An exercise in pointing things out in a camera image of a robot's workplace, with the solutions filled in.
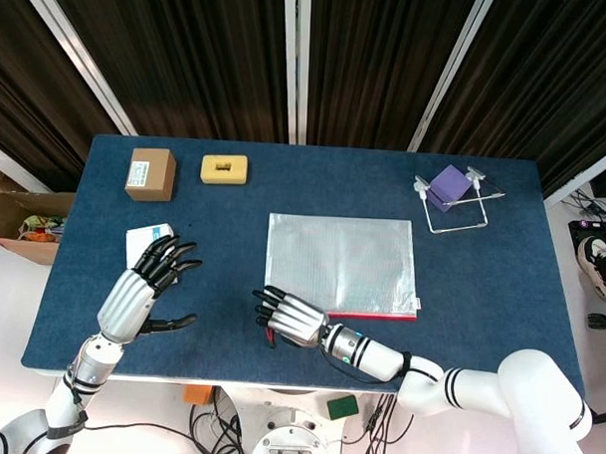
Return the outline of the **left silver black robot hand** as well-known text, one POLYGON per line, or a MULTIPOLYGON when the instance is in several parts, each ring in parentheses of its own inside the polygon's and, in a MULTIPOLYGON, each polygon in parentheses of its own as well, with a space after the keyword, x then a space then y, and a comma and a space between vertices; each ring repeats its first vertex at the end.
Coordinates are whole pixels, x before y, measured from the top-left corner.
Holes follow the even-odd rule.
POLYGON ((150 313, 159 296, 187 270, 202 265, 199 259, 181 260, 195 242, 181 244, 179 237, 164 235, 149 244, 132 268, 115 282, 98 312, 101 335, 128 344, 140 335, 179 331, 194 323, 193 313, 176 320, 153 319, 150 313))

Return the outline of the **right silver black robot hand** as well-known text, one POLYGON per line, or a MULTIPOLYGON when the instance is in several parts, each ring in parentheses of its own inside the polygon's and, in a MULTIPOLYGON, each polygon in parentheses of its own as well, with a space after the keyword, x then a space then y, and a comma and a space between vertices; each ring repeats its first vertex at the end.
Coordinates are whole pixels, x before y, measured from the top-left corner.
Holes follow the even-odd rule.
POLYGON ((274 286, 253 290, 260 304, 255 306, 256 323, 273 340, 280 335, 297 347, 318 347, 329 324, 327 312, 274 286))

